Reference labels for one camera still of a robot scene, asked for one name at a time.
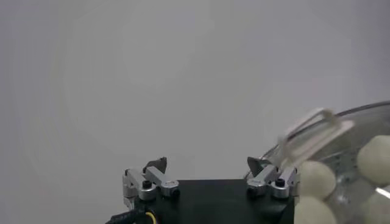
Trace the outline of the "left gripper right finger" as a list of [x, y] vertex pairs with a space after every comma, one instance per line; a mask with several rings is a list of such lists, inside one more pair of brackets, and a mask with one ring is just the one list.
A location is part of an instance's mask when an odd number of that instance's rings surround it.
[[248, 157], [249, 173], [246, 175], [247, 195], [258, 198], [270, 194], [278, 200], [299, 197], [298, 170], [281, 168], [267, 159]]

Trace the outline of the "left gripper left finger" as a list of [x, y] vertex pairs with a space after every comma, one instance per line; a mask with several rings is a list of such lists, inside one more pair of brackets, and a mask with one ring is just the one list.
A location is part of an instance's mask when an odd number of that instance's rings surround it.
[[135, 208], [136, 200], [152, 202], [157, 195], [176, 199], [180, 195], [179, 181], [165, 174], [167, 157], [149, 161], [142, 170], [129, 168], [122, 175], [122, 196], [129, 209]]

